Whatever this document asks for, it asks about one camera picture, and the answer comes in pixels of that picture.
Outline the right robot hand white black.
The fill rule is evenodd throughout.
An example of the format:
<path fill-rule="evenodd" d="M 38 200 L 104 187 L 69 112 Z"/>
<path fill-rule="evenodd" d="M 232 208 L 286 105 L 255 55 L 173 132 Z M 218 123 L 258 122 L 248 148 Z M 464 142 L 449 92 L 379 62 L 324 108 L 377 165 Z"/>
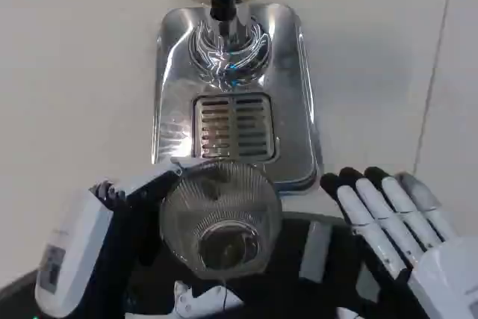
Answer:
<path fill-rule="evenodd" d="M 320 186 L 364 244 L 394 317 L 476 318 L 477 237 L 461 236 L 411 173 L 344 167 Z"/>

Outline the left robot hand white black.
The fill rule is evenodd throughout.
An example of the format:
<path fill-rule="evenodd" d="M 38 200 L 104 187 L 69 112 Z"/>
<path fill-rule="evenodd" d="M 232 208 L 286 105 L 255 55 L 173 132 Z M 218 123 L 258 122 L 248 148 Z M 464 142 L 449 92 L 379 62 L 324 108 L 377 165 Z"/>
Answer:
<path fill-rule="evenodd" d="M 34 296 L 51 318 L 137 318 L 127 290 L 137 263 L 166 246 L 161 205 L 182 179 L 220 165 L 169 157 L 131 181 L 104 180 L 66 202 L 37 271 Z"/>

